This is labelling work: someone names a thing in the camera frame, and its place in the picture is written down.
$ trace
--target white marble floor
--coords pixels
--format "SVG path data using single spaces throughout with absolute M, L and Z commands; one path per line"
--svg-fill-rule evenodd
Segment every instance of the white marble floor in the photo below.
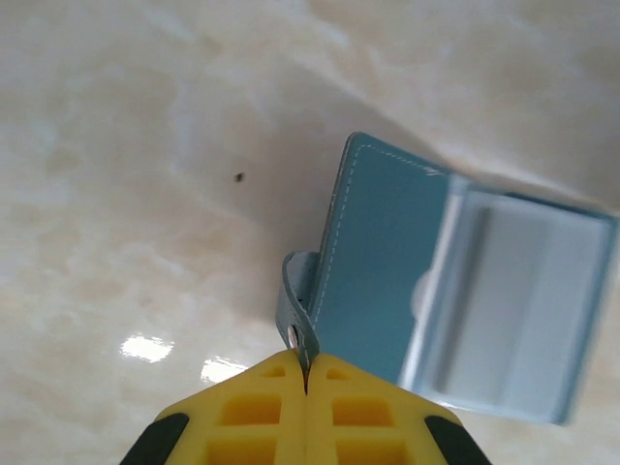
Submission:
M 616 0 L 0 9 L 1 463 L 117 463 L 280 350 L 351 131 L 620 210 Z M 619 303 L 569 427 L 461 415 L 495 463 L 617 463 Z

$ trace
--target blue leather card holder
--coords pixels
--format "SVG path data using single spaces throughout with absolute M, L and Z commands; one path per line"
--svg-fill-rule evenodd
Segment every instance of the blue leather card holder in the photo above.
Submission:
M 300 362 L 342 357 L 431 400 L 567 420 L 611 274 L 615 218 L 480 186 L 347 140 L 320 252 L 283 264 Z

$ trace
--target metal rivet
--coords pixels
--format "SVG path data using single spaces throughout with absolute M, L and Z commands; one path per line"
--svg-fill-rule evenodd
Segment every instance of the metal rivet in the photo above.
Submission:
M 295 349 L 298 346 L 297 329 L 293 325 L 290 325 L 287 332 L 289 334 L 289 346 L 291 349 Z

